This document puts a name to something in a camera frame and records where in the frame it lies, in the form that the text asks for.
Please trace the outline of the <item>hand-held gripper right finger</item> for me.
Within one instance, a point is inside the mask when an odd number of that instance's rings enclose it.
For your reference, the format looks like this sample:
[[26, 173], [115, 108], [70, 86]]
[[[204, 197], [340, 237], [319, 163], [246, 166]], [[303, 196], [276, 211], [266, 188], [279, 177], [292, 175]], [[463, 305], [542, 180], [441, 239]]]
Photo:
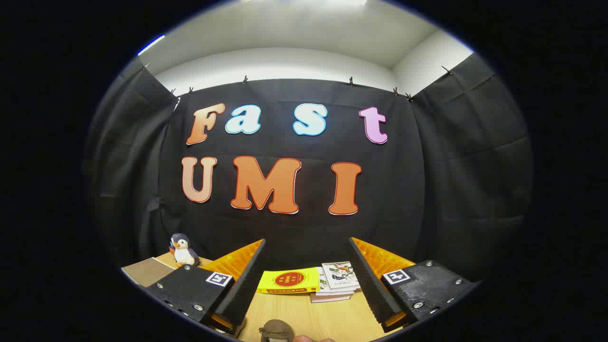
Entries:
[[382, 329], [428, 320], [479, 286], [434, 260], [415, 263], [354, 237], [348, 243], [354, 273]]

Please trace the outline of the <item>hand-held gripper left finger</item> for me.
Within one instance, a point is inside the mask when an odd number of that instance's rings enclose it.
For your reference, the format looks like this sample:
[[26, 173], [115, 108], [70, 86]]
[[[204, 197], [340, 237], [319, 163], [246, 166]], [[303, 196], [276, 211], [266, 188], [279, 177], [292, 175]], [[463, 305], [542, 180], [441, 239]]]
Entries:
[[234, 334], [243, 325], [266, 266], [260, 239], [203, 267], [185, 264], [145, 287], [145, 292], [198, 324]]

